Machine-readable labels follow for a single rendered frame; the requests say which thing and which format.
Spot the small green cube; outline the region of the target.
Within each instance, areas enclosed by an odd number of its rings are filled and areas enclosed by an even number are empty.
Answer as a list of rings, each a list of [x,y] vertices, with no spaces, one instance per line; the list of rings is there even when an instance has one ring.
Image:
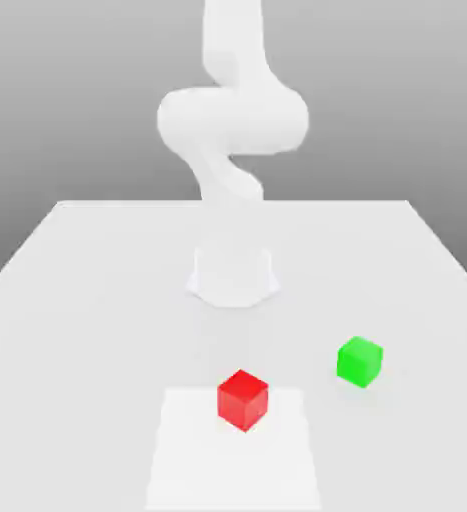
[[[367,388],[381,371],[383,354],[382,346],[354,336],[338,350],[336,374],[351,384]]]

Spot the small red cube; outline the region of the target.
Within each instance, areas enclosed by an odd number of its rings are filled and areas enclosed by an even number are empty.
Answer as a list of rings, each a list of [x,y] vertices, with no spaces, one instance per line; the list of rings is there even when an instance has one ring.
[[[217,414],[247,432],[267,413],[268,399],[268,384],[239,369],[217,387]]]

